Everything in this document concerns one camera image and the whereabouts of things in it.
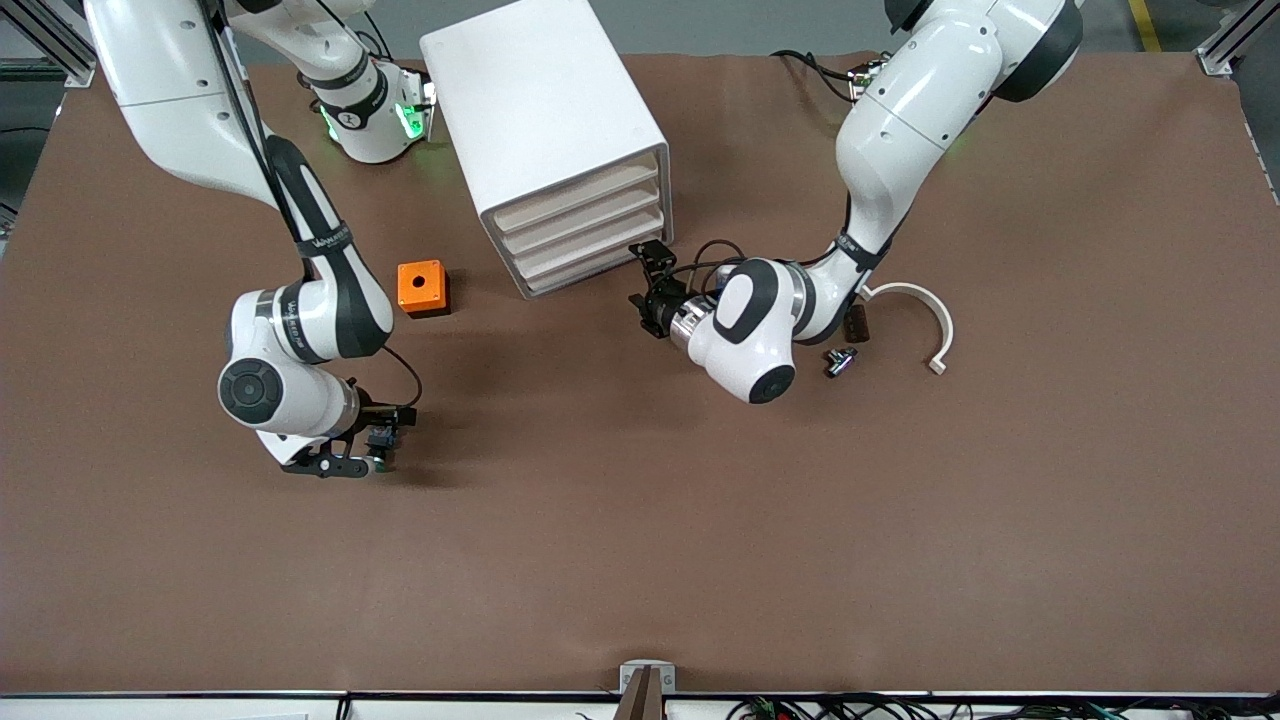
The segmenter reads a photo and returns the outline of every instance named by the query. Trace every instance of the green led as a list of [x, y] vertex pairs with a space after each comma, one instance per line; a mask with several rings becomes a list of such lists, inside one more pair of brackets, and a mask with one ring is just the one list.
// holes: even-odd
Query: green led
[[404, 135], [410, 140], [416, 140], [422, 135], [422, 122], [417, 119], [419, 113], [413, 110], [413, 106], [404, 106], [399, 102], [396, 104], [397, 117], [401, 119], [401, 124], [404, 126]]
[[324, 124], [329, 128], [329, 137], [334, 142], [338, 142], [338, 131], [333, 129], [333, 120], [329, 118], [329, 113], [324, 109], [324, 105], [320, 106], [320, 117], [324, 118]]

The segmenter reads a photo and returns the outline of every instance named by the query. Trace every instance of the table surface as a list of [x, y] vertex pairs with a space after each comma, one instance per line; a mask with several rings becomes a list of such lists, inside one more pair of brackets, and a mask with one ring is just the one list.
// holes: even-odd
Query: table surface
[[[845, 108], [769, 58], [627, 59], [672, 149], [680, 252], [809, 256]], [[445, 142], [348, 161], [252, 69], [394, 287], [422, 373], [401, 470], [280, 473], [219, 407], [242, 292], [293, 281], [274, 210], [152, 167], [70, 92], [0, 263], [0, 688], [1270, 691], [1280, 670], [1280, 213], [1235, 86], [1088, 55], [992, 105], [877, 282], [851, 372], [799, 348], [739, 404], [637, 327], [635, 265], [521, 300]], [[385, 355], [335, 363], [380, 397]]]

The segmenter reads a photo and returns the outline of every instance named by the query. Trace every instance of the gray floor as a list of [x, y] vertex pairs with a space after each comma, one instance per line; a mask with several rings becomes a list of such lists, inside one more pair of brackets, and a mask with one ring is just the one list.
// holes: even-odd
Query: gray floor
[[[419, 56], [417, 38], [433, 29], [497, 8], [509, 0], [383, 0], [372, 14], [392, 54]], [[781, 47], [837, 54], [893, 50], [881, 0], [593, 0], [600, 22], [621, 53], [762, 55]], [[1196, 0], [1148, 0], [1165, 51], [1187, 51], [1211, 35], [1222, 10]], [[1085, 51], [1137, 51], [1142, 45], [1126, 0], [1084, 4]], [[353, 18], [357, 28], [364, 18]], [[28, 54], [13, 29], [0, 24], [0, 56]], [[246, 63], [283, 59], [250, 38], [241, 41]], [[1260, 38], [1236, 74], [1243, 105], [1262, 156], [1280, 173], [1280, 31]], [[63, 95], [58, 83], [0, 82], [0, 128], [49, 127]], [[44, 146], [44, 133], [0, 135], [0, 201], [20, 206]]]

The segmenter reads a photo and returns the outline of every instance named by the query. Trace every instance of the white box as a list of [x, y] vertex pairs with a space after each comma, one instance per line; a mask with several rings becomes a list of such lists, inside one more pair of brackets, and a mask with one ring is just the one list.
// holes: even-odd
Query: white box
[[424, 35], [476, 213], [525, 297], [671, 242], [667, 140], [586, 0], [518, 0]]

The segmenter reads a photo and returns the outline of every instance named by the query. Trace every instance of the orange block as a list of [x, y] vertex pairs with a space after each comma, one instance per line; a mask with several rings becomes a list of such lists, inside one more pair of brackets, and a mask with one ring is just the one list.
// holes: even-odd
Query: orange block
[[396, 297], [410, 318], [449, 314], [449, 275], [439, 260], [404, 263], [396, 277]]

